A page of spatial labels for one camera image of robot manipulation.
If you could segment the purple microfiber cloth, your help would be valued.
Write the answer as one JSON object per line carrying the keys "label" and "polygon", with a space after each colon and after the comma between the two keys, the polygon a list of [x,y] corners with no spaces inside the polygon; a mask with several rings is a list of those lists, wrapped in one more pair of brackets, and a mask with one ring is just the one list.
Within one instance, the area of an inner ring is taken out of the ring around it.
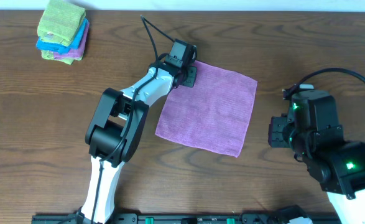
{"label": "purple microfiber cloth", "polygon": [[203,62],[194,66],[194,86],[180,86],[169,93],[155,133],[184,146],[238,157],[251,120],[257,81]]}

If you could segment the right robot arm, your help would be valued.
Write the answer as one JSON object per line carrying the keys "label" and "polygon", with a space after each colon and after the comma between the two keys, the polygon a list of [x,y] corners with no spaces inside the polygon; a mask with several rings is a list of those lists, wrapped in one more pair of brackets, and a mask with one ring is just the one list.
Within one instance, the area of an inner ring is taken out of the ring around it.
{"label": "right robot arm", "polygon": [[365,223],[365,142],[348,141],[327,91],[300,90],[270,120],[268,143],[290,148],[326,192],[341,223]]}

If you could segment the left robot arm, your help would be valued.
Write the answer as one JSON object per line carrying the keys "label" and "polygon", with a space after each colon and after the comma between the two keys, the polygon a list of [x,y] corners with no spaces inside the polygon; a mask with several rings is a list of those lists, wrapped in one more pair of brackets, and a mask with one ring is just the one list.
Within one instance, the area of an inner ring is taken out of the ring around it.
{"label": "left robot arm", "polygon": [[175,40],[169,53],[159,55],[146,75],[123,90],[106,89],[85,134],[91,156],[91,179],[77,223],[107,223],[122,168],[136,152],[150,107],[173,89],[194,86],[197,47]]}

